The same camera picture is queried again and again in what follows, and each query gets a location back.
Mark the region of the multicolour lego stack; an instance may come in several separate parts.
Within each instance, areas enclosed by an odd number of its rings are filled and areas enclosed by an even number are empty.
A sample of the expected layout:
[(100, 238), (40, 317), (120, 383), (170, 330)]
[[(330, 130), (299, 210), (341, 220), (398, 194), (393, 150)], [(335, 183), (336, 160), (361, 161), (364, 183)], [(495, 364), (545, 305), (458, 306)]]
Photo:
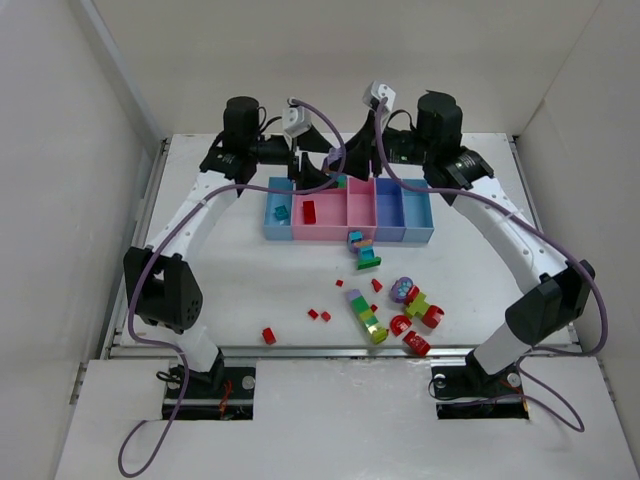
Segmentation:
[(341, 150), (339, 148), (330, 148), (323, 160), (321, 170), (330, 177), (336, 178), (336, 182), (332, 185), (332, 188), (347, 188), (347, 175), (342, 173), (340, 169), (341, 163)]

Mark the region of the teal lego brick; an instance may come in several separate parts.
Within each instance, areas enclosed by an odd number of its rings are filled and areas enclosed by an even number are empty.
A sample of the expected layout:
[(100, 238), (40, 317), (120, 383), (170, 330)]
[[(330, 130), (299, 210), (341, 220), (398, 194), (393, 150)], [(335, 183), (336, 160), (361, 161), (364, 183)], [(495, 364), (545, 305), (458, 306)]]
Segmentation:
[(290, 214), (285, 205), (278, 205), (273, 210), (274, 218), (278, 222), (284, 222), (290, 219)]

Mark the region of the teal green lego stack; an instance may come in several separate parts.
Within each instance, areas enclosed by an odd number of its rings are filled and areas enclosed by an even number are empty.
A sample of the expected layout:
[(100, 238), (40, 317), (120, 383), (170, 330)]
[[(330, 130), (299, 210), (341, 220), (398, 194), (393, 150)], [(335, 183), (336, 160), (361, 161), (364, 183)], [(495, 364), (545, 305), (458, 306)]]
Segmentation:
[(373, 248), (373, 240), (365, 238), (361, 231), (351, 231), (347, 237), (347, 247), (356, 256), (356, 268), (366, 270), (378, 267), (382, 259)]

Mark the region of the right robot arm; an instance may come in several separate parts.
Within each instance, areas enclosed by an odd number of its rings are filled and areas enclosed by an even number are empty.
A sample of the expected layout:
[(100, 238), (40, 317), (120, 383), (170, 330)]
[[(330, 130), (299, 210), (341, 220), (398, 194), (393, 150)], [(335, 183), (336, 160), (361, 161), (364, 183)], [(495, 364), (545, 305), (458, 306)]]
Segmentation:
[(370, 111), (347, 144), (345, 172), (365, 180), (389, 172), (391, 163), (421, 166), (430, 192), (464, 216), (508, 267), (522, 296), (466, 360), (473, 375), (495, 376), (582, 315), (595, 292), (595, 272), (534, 228), (487, 161), (463, 145), (463, 113), (453, 96), (423, 94), (416, 123), (406, 130), (387, 126), (395, 97), (384, 83), (368, 87), (363, 102)]

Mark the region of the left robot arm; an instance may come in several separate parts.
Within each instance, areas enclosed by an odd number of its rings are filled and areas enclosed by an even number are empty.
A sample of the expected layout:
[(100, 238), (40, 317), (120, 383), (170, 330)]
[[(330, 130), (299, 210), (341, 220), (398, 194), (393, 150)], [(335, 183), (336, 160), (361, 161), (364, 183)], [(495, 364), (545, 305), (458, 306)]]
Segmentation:
[(298, 164), (296, 141), (316, 131), (311, 117), (315, 107), (291, 100), (283, 112), (283, 134), (266, 137), (259, 101), (249, 96), (229, 99), (223, 112), (223, 129), (199, 166), (194, 184), (168, 224), (143, 247), (125, 253), (124, 277), (128, 300), (127, 329), (135, 341), (134, 320), (169, 330), (169, 341), (152, 345), (173, 350), (186, 372), (209, 373), (220, 350), (207, 326), (200, 322), (203, 293), (189, 265), (201, 250), (223, 213), (245, 192), (266, 193), (253, 183), (261, 164), (284, 164), (302, 187), (284, 195), (322, 192), (337, 182), (319, 171), (305, 180)]

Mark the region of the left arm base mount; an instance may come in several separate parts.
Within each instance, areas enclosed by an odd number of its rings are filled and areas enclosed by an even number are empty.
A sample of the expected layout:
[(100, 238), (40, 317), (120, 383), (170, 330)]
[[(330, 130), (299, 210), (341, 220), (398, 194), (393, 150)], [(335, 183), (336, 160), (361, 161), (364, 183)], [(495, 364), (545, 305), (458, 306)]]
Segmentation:
[(218, 359), (209, 373), (189, 371), (185, 379), (183, 365), (158, 371), (156, 378), (165, 384), (161, 415), (168, 420), (178, 407), (176, 420), (184, 421), (248, 421), (254, 416), (256, 368), (251, 365), (228, 366)]

